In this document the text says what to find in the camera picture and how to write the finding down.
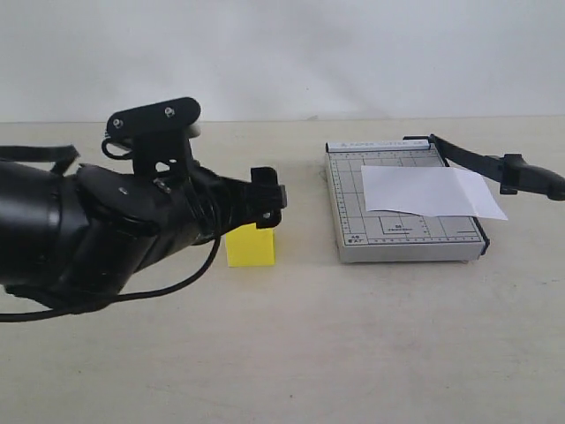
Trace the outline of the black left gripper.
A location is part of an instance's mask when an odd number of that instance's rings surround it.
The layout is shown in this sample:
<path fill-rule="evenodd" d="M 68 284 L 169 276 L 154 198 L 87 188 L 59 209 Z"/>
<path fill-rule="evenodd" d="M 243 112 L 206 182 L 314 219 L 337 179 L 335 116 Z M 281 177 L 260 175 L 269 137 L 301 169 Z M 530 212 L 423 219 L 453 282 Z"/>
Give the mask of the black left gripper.
<path fill-rule="evenodd" d="M 286 187 L 272 167 L 252 167 L 250 175 L 251 182 L 196 166 L 149 179 L 80 167 L 64 180 L 63 217 L 74 234 L 57 294 L 117 296 L 141 270 L 250 223 L 252 214 L 258 229 L 275 228 Z"/>

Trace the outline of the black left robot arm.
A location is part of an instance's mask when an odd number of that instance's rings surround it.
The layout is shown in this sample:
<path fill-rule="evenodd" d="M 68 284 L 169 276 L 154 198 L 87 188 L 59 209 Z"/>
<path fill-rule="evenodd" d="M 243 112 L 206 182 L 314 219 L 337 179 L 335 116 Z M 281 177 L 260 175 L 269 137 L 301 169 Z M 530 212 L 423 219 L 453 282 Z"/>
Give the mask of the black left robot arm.
<path fill-rule="evenodd" d="M 37 148 L 1 160 L 1 285 L 52 314 L 81 314 L 126 300 L 130 278 L 192 246 L 218 246 L 245 225 L 275 228 L 287 193 L 277 172 L 224 177 L 197 160 L 174 160 L 151 177 L 82 164 L 68 172 Z"/>

